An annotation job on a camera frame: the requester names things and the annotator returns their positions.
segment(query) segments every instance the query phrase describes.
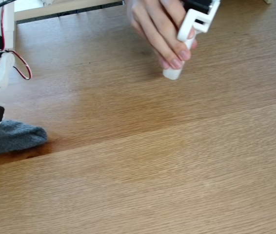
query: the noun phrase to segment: gray sock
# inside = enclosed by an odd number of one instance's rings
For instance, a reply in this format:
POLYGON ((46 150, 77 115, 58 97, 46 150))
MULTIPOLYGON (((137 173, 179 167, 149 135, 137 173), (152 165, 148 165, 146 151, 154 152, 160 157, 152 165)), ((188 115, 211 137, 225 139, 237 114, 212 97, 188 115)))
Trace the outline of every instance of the gray sock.
POLYGON ((37 126, 5 120, 0 124, 0 154, 25 150, 47 141, 46 131, 37 126))

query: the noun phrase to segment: wood grain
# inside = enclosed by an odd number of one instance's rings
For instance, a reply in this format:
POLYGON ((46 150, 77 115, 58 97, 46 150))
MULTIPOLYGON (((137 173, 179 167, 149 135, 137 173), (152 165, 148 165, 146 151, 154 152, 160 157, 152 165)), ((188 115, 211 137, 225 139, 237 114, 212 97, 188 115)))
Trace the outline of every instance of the wood grain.
POLYGON ((0 164, 276 104, 276 5, 225 1, 176 82, 124 6, 21 24, 17 39, 34 78, 14 74, 0 101, 50 138, 0 164))
POLYGON ((0 234, 276 234, 276 1, 223 1, 177 81, 124 6, 17 39, 0 100, 50 139, 0 155, 0 234))

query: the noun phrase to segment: white bracket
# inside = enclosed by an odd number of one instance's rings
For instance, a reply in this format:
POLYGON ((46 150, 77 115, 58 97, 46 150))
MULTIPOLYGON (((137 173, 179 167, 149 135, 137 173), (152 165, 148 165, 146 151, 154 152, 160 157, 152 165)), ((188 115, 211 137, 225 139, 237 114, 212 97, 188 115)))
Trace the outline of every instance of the white bracket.
MULTIPOLYGON (((190 9, 187 12, 187 15, 179 30, 178 37, 177 37, 178 40, 184 42, 187 48, 190 49, 192 47, 193 42, 196 39, 197 34, 208 32, 219 6, 220 6, 220 0, 213 0, 208 14, 204 14, 194 9, 190 9), (196 20, 202 21, 203 24, 197 23, 196 20), (188 36, 190 34, 192 27, 194 27, 196 33, 192 39, 188 39, 188 36)), ((169 78, 171 80, 176 80, 179 78, 181 72, 182 72, 182 69, 174 70, 170 68, 170 69, 164 70, 163 75, 166 78, 169 78)))

